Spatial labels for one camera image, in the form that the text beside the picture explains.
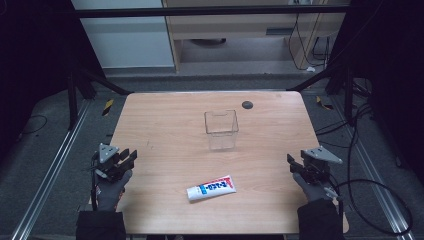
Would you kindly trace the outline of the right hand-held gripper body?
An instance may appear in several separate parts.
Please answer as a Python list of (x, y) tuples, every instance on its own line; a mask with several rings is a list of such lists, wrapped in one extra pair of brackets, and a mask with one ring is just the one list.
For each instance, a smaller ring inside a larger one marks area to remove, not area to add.
[(343, 160), (323, 146), (301, 151), (304, 171), (301, 173), (303, 179), (309, 184), (328, 182), (330, 178), (330, 163), (342, 164)]

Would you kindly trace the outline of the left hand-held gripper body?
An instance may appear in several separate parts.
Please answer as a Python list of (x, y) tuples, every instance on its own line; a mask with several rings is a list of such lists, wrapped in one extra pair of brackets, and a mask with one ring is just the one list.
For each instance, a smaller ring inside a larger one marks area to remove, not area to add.
[(120, 153), (118, 147), (100, 143), (99, 151), (94, 155), (94, 173), (109, 182), (120, 180), (126, 172), (121, 171), (118, 167), (121, 162)]

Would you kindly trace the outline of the clear plastic box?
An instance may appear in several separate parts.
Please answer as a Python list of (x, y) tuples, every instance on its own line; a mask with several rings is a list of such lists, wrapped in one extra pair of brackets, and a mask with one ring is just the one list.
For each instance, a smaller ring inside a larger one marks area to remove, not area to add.
[(204, 113), (205, 132), (211, 151), (234, 149), (239, 132), (235, 110), (216, 110)]

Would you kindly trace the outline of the white toothpaste tube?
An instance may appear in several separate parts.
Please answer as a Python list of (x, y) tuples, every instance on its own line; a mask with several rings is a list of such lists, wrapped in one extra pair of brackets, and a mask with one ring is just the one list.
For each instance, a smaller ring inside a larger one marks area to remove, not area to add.
[(222, 196), (236, 192), (230, 175), (220, 177), (209, 182), (190, 187), (186, 190), (190, 202)]

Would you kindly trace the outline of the person's right hand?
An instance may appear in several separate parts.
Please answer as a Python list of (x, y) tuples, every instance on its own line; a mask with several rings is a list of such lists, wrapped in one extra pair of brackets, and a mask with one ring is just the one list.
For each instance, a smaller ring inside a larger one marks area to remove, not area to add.
[(336, 192), (328, 182), (307, 183), (299, 173), (293, 173), (294, 181), (300, 186), (309, 203), (317, 200), (332, 201), (336, 196)]

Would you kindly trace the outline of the person's left hand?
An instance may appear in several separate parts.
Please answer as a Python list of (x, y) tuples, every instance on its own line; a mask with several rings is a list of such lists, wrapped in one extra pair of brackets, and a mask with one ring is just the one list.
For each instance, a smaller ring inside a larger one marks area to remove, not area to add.
[(115, 212), (118, 202), (129, 182), (133, 172), (127, 170), (122, 178), (114, 183), (107, 180), (99, 180), (96, 186), (97, 210)]

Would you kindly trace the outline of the yellow black striped tape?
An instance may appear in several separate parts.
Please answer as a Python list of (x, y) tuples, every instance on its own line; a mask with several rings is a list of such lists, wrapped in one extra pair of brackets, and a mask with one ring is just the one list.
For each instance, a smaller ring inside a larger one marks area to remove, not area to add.
[(114, 99), (107, 100), (105, 107), (102, 111), (102, 116), (107, 116), (109, 114), (113, 103), (114, 103)]
[(333, 110), (334, 109), (332, 104), (325, 102), (324, 99), (321, 98), (320, 96), (316, 97), (316, 103), (319, 106), (321, 106), (323, 109), (326, 109), (326, 110)]

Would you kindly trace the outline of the black metal stand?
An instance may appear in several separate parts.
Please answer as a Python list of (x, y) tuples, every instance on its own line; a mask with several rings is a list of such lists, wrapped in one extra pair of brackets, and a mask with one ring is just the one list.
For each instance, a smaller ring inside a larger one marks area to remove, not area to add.
[(118, 85), (108, 81), (105, 77), (90, 72), (87, 69), (73, 70), (67, 77), (67, 91), (69, 104), (69, 130), (75, 128), (78, 121), (78, 106), (76, 91), (79, 90), (84, 99), (93, 99), (96, 96), (96, 91), (91, 82), (97, 82), (102, 86), (112, 90), (120, 95), (129, 95), (131, 91), (125, 90)]
[(340, 63), (329, 64), (325, 70), (303, 83), (288, 88), (288, 91), (301, 92), (324, 78), (329, 79), (325, 87), (327, 94), (334, 95), (340, 90), (344, 91), (344, 117), (349, 125), (353, 125), (353, 70), (348, 65)]

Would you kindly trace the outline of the white cabinet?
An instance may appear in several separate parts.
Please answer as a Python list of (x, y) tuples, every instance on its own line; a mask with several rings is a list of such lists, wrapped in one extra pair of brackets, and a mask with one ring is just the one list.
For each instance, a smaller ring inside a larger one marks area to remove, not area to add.
[[(162, 0), (71, 0), (76, 10), (162, 8)], [(81, 23), (103, 69), (173, 67), (164, 17), (86, 18)]]

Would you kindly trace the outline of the aluminium floor rail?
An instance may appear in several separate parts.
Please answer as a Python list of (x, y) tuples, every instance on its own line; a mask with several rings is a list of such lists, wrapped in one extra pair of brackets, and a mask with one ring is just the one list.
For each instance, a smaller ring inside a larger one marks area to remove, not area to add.
[[(333, 103), (335, 111), (340, 115), (342, 120), (345, 120), (348, 123), (344, 117), (344, 113), (342, 112), (342, 104), (340, 101), (334, 100)], [(353, 120), (353, 126), (348, 125), (346, 127), (347, 134), (351, 138), (351, 141), (348, 147), (347, 180), (341, 183), (341, 186), (346, 185), (348, 188), (348, 195), (351, 200), (351, 206), (364, 222), (377, 231), (394, 236), (397, 238), (397, 240), (415, 240), (412, 232), (414, 223), (412, 211), (407, 206), (405, 201), (394, 190), (384, 184), (382, 177), (376, 170), (375, 166), (371, 163), (370, 157), (365, 150), (365, 147), (363, 146), (360, 138), (357, 136), (357, 128), (354, 117)], [(351, 178), (351, 158), (353, 153), (357, 155), (357, 159), (361, 164), (365, 175), (367, 176), (366, 179)], [(371, 186), (384, 213), (384, 216), (388, 220), (391, 230), (384, 230), (375, 226), (358, 210), (351, 190), (351, 185), (353, 183), (369, 184)]]
[(14, 229), (11, 240), (27, 240), (41, 213), (50, 192), (59, 176), (61, 169), (66, 162), (68, 155), (74, 145), (75, 140), (80, 132), (81, 127), (87, 117), (87, 112), (92, 104), (91, 100), (83, 100), (81, 109), (78, 111), (75, 125), (67, 131), (58, 151), (55, 154), (52, 163), (49, 166), (41, 184), (39, 185), (29, 207), (19, 224)]

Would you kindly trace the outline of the black frame crossbar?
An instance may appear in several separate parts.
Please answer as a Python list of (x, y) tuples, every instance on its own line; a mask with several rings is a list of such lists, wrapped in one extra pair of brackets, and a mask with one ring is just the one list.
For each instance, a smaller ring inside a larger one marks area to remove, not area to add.
[(206, 6), (135, 9), (93, 9), (75, 10), (79, 18), (113, 17), (161, 17), (161, 16), (207, 16), (207, 15), (249, 15), (249, 14), (300, 14), (300, 13), (343, 13), (350, 5), (260, 5), (260, 6)]

